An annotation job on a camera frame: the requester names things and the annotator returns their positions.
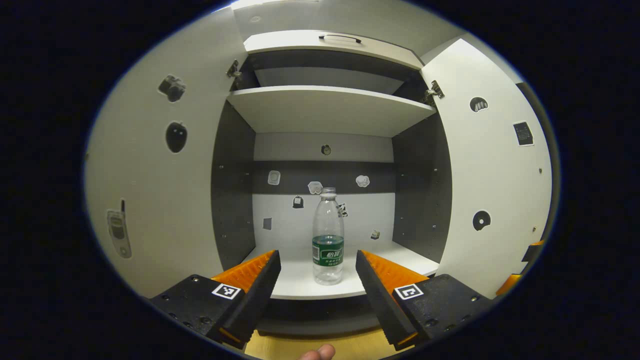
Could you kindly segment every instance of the black square sticker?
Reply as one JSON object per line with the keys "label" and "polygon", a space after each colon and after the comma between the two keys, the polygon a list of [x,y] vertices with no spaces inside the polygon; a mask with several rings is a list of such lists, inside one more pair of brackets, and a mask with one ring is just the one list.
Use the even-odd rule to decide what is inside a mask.
{"label": "black square sticker", "polygon": [[401,286],[399,288],[395,288],[394,291],[398,294],[398,296],[400,296],[400,299],[403,300],[424,295],[422,290],[420,290],[416,284]]}
{"label": "black square sticker", "polygon": [[533,135],[526,122],[513,124],[513,129],[515,129],[516,136],[518,137],[518,145],[533,145]]}
{"label": "black square sticker", "polygon": [[231,285],[220,284],[211,293],[213,295],[232,300],[234,297],[236,297],[236,295],[238,295],[239,292],[240,292],[240,288],[236,288],[235,286],[231,286]]}

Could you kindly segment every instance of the gray cabinet side panel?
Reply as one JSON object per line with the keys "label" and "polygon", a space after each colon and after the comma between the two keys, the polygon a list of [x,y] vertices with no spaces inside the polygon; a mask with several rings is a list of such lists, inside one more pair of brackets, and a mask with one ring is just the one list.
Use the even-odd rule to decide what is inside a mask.
{"label": "gray cabinet side panel", "polygon": [[440,114],[394,136],[393,241],[440,262],[451,220],[451,160]]}
{"label": "gray cabinet side panel", "polygon": [[240,264],[255,247],[251,177],[254,144],[255,131],[225,102],[211,170],[211,214],[224,270]]}

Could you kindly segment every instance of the cabinet shelf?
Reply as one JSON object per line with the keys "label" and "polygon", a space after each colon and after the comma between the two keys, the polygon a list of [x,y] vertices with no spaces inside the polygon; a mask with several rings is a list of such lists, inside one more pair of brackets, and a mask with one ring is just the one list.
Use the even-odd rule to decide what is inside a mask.
{"label": "cabinet shelf", "polygon": [[[336,285],[324,286],[317,284],[313,279],[311,240],[309,240],[308,246],[298,245],[291,247],[290,244],[289,242],[277,249],[280,252],[282,269],[273,288],[272,299],[321,300],[365,295],[355,268],[357,247],[345,245],[341,282]],[[257,244],[244,261],[273,250],[271,246]],[[435,274],[436,270],[438,270],[438,263],[435,261],[418,255],[392,241],[377,243],[364,248],[364,250],[371,251],[376,255],[427,276]]]}
{"label": "cabinet shelf", "polygon": [[391,138],[436,110],[400,97],[336,86],[267,86],[227,100],[256,133],[343,133]]}

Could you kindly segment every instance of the door hinge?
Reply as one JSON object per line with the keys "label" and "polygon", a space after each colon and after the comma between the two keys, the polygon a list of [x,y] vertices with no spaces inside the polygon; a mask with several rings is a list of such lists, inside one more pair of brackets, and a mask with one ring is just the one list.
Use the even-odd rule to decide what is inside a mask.
{"label": "door hinge", "polygon": [[422,103],[436,108],[436,103],[433,100],[434,95],[438,96],[439,99],[444,97],[444,93],[442,92],[442,89],[440,89],[440,85],[438,85],[438,82],[435,80],[431,82],[431,89],[427,87],[427,91],[424,92]]}
{"label": "door hinge", "polygon": [[233,64],[231,64],[231,66],[227,70],[228,78],[236,78],[236,79],[242,80],[242,72],[238,71],[238,65],[239,65],[238,59],[234,59]]}

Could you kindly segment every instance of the white shelf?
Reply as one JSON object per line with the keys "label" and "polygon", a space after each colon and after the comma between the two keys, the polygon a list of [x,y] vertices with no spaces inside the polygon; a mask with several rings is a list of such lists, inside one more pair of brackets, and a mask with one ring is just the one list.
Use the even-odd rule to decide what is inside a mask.
{"label": "white shelf", "polygon": [[[257,245],[245,261],[269,250],[273,250],[273,248],[268,245]],[[331,286],[319,285],[313,280],[310,243],[308,247],[282,247],[277,250],[280,251],[282,269],[273,288],[272,299],[320,300],[365,294],[355,268],[357,247],[345,246],[342,280]],[[392,241],[372,245],[364,250],[427,276],[435,274],[438,269],[438,263]]]}
{"label": "white shelf", "polygon": [[260,86],[317,85],[354,88],[393,95],[404,81],[331,67],[275,67],[256,70]]}
{"label": "white shelf", "polygon": [[335,86],[267,86],[227,100],[256,133],[342,133],[391,138],[436,110],[401,97]]}

